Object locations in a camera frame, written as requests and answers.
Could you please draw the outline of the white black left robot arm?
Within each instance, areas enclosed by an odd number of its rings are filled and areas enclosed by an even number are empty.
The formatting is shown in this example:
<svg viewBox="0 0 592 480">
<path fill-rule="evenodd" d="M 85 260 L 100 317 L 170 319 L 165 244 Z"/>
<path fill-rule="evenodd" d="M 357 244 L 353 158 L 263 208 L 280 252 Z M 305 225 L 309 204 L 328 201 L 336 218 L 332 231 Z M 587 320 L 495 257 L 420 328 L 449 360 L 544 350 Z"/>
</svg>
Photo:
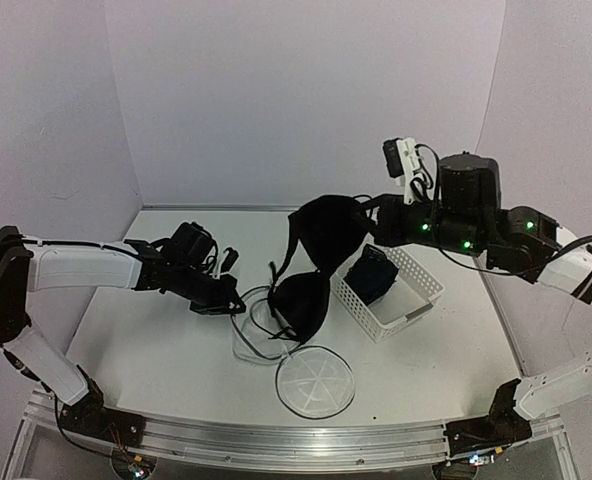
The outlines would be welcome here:
<svg viewBox="0 0 592 480">
<path fill-rule="evenodd" d="M 90 437 L 110 428 L 102 395 L 84 370 L 64 354 L 64 343 L 45 333 L 54 315 L 73 328 L 83 303 L 97 289 L 170 293 L 199 315 L 245 311 L 230 270 L 238 253 L 220 250 L 196 223 L 183 223 L 169 237 L 103 243 L 41 239 L 15 226 L 0 229 L 0 349 L 23 375 L 73 406 L 72 421 Z"/>
</svg>

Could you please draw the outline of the white mesh laundry bag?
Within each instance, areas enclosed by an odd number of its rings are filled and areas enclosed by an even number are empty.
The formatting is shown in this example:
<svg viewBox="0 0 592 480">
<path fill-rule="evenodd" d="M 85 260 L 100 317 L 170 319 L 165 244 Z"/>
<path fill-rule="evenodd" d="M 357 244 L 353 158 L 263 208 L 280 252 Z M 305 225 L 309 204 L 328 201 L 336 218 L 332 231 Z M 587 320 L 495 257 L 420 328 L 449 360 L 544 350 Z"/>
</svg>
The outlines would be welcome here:
<svg viewBox="0 0 592 480">
<path fill-rule="evenodd" d="M 278 401 L 293 415 L 327 420 L 346 411 L 356 395 L 348 362 L 323 345 L 301 344 L 287 322 L 270 310 L 269 287 L 256 286 L 242 295 L 246 312 L 230 318 L 234 357 L 274 369 Z"/>
</svg>

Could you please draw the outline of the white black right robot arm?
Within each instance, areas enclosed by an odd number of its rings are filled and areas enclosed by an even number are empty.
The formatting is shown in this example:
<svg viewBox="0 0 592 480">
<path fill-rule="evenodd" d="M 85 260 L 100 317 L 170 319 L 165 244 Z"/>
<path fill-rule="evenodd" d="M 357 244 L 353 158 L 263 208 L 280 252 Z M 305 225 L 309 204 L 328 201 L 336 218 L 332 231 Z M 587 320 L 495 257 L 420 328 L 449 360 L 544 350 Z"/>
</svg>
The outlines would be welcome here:
<svg viewBox="0 0 592 480">
<path fill-rule="evenodd" d="M 437 161 L 431 199 L 381 194 L 354 210 L 376 244 L 422 245 L 449 261 L 483 257 L 483 273 L 566 294 L 592 309 L 592 234 L 578 237 L 533 207 L 501 205 L 500 167 L 470 153 Z"/>
</svg>

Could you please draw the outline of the dark navy lace bra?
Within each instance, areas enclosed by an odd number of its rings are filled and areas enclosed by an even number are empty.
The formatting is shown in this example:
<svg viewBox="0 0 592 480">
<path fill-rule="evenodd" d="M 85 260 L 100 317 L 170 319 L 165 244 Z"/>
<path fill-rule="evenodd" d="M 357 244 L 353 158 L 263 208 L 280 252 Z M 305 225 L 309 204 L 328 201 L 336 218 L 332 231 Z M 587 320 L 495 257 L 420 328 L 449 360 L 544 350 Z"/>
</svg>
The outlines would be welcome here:
<svg viewBox="0 0 592 480">
<path fill-rule="evenodd" d="M 344 281 L 362 303 L 369 306 L 388 293 L 398 272 L 399 268 L 383 250 L 367 244 L 349 268 Z"/>
</svg>

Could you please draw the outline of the black padded bra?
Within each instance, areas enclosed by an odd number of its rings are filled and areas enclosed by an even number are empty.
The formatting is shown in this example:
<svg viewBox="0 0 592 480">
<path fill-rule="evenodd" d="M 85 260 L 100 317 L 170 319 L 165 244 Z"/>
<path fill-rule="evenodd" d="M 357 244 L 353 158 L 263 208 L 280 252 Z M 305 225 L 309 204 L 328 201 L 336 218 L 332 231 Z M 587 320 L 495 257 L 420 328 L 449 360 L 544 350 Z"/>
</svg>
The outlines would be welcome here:
<svg viewBox="0 0 592 480">
<path fill-rule="evenodd" d="M 362 245 L 367 216 L 355 197 L 328 194 L 288 216 L 287 248 L 280 265 L 270 264 L 267 305 L 280 325 L 272 339 L 307 343 L 322 327 L 329 308 L 331 277 Z M 304 248 L 314 269 L 286 276 L 297 248 Z"/>
</svg>

